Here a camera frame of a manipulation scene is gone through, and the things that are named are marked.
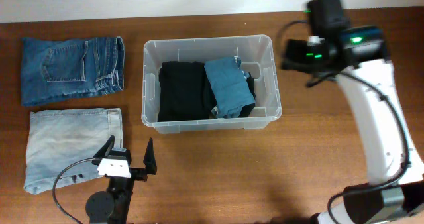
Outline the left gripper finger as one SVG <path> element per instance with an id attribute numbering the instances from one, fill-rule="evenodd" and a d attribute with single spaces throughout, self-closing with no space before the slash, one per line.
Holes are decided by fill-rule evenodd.
<path id="1" fill-rule="evenodd" d="M 143 164 L 145 165 L 145 170 L 147 174 L 156 175 L 157 174 L 157 164 L 154 155 L 154 145 L 153 138 L 150 138 L 146 147 L 146 152 L 143 159 Z"/>
<path id="2" fill-rule="evenodd" d="M 115 144 L 115 136 L 111 135 L 107 142 L 94 154 L 92 164 L 100 165 L 103 158 L 106 158 Z"/>

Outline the light blue jeans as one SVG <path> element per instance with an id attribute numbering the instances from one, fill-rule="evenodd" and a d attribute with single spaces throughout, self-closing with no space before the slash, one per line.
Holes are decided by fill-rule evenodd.
<path id="1" fill-rule="evenodd" d="M 62 188 L 98 178 L 97 167 L 85 162 L 65 172 L 54 184 L 64 168 L 93 157 L 111 135 L 115 136 L 114 147 L 121 148 L 123 123 L 119 108 L 32 112 L 24 190 L 40 194 L 53 187 Z"/>

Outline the large black garment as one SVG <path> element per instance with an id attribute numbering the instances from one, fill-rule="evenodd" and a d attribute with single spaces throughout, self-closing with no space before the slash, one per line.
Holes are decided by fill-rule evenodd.
<path id="1" fill-rule="evenodd" d="M 209 118 L 203 104 L 206 73 L 201 62 L 163 62 L 159 71 L 159 122 Z"/>

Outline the dark blue jeans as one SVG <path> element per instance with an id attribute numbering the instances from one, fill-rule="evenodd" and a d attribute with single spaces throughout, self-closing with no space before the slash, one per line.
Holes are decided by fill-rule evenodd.
<path id="1" fill-rule="evenodd" d="M 21 105 L 35 107 L 124 90 L 120 36 L 64 41 L 22 39 Z"/>

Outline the small black garment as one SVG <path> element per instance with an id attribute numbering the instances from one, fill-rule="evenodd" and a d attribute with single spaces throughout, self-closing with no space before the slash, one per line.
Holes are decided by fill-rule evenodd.
<path id="1" fill-rule="evenodd" d="M 248 117 L 255 108 L 256 94 L 254 78 L 250 72 L 243 72 L 245 79 L 231 87 L 217 89 L 217 95 L 206 78 L 203 88 L 203 104 L 206 111 L 215 118 Z"/>

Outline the blue shirt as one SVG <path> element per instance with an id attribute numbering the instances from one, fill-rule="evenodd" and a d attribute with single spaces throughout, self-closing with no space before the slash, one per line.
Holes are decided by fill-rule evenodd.
<path id="1" fill-rule="evenodd" d="M 205 73 L 215 98 L 211 108 L 218 119 L 246 118 L 256 106 L 254 78 L 241 69 L 238 56 L 205 63 Z"/>

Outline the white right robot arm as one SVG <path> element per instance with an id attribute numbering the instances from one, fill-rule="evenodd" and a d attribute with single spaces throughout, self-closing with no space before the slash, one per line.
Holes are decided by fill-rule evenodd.
<path id="1" fill-rule="evenodd" d="M 356 120 L 368 181 L 332 196 L 311 223 L 389 223 L 423 211 L 423 161 L 398 99 L 382 31 L 352 27 L 341 0 L 311 0 L 311 36 L 288 40 L 282 68 L 309 74 L 308 87 L 331 80 Z"/>

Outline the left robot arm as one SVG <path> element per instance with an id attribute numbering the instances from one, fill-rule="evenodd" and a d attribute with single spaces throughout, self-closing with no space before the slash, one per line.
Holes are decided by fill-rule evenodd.
<path id="1" fill-rule="evenodd" d="M 125 148 L 115 148 L 115 136 L 95 153 L 92 164 L 100 176 L 109 179 L 105 191 L 89 197 L 85 212 L 90 223 L 112 224 L 127 222 L 130 202 L 136 181 L 147 181 L 149 175 L 157 173 L 153 140 L 148 141 L 143 159 L 143 168 L 131 168 L 131 152 Z"/>

